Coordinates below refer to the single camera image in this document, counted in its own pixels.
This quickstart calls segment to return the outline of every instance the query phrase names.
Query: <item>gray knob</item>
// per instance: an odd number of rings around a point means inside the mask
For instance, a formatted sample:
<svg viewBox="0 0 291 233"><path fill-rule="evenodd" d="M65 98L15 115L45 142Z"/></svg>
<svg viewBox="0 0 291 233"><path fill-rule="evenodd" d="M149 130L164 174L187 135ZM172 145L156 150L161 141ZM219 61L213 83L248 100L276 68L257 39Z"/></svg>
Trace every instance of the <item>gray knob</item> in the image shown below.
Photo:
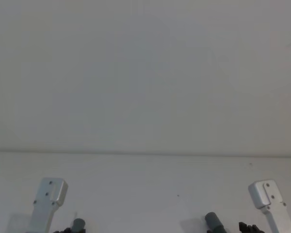
<svg viewBox="0 0 291 233"><path fill-rule="evenodd" d="M81 218L76 218L73 221L73 226L71 227L71 233L79 233L85 227L85 221Z"/></svg>
<svg viewBox="0 0 291 233"><path fill-rule="evenodd" d="M206 220L207 225L209 226L210 230L212 230L212 231L213 231L213 229L215 229L219 226L223 226L220 219L218 218L218 216L214 212L210 212L210 213L206 214L205 220Z"/></svg>

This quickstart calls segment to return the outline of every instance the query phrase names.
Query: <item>gray tube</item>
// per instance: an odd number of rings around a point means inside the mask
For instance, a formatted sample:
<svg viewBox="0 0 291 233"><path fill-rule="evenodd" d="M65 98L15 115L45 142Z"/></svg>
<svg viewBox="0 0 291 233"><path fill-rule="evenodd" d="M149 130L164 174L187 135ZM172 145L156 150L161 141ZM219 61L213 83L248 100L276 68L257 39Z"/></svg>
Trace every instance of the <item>gray tube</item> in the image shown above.
<svg viewBox="0 0 291 233"><path fill-rule="evenodd" d="M205 220L213 233L226 233L223 224L214 212L206 214Z"/></svg>
<svg viewBox="0 0 291 233"><path fill-rule="evenodd" d="M79 233L85 227L85 221L81 218L77 218L73 221L73 226L71 227L72 233Z"/></svg>

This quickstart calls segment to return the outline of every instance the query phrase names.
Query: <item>silver bracket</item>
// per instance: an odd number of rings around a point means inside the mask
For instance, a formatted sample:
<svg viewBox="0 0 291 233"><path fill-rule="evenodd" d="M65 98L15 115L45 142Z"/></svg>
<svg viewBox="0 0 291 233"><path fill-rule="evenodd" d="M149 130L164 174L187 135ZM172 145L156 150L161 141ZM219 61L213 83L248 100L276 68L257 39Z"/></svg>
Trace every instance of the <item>silver bracket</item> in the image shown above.
<svg viewBox="0 0 291 233"><path fill-rule="evenodd" d="M291 233L291 220L287 205L283 201L274 180L256 181L249 185L249 193L257 209L260 209L268 220L273 233Z"/></svg>
<svg viewBox="0 0 291 233"><path fill-rule="evenodd" d="M43 178L27 233L48 233L55 211L63 205L68 185L60 178Z"/></svg>

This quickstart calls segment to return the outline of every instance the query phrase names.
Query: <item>white surface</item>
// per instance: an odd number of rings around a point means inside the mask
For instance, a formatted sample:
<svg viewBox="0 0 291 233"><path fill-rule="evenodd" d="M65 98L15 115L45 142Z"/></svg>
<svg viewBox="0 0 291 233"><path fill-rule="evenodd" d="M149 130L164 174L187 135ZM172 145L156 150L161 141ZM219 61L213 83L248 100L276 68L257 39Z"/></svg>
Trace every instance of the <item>white surface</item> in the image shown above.
<svg viewBox="0 0 291 233"><path fill-rule="evenodd" d="M291 155L290 43L291 0L0 0L0 150Z"/></svg>
<svg viewBox="0 0 291 233"><path fill-rule="evenodd" d="M231 233L239 221L270 232L247 189L268 178L291 216L287 158L0 154L0 233L19 233L43 177L69 185L52 230L69 226L77 212L88 233L206 233L203 216L214 211Z"/></svg>

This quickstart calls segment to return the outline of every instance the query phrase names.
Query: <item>metal bracket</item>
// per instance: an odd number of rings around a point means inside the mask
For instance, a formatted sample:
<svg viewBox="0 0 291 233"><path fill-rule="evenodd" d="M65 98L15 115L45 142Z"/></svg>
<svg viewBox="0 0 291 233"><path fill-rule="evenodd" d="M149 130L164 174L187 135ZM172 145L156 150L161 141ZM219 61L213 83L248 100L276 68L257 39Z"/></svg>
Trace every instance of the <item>metal bracket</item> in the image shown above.
<svg viewBox="0 0 291 233"><path fill-rule="evenodd" d="M273 233L291 233L291 220L274 180L256 181L249 185L249 193L257 209L268 220Z"/></svg>
<svg viewBox="0 0 291 233"><path fill-rule="evenodd" d="M43 178L33 202L27 233L48 233L55 211L63 205L68 190L60 178Z"/></svg>

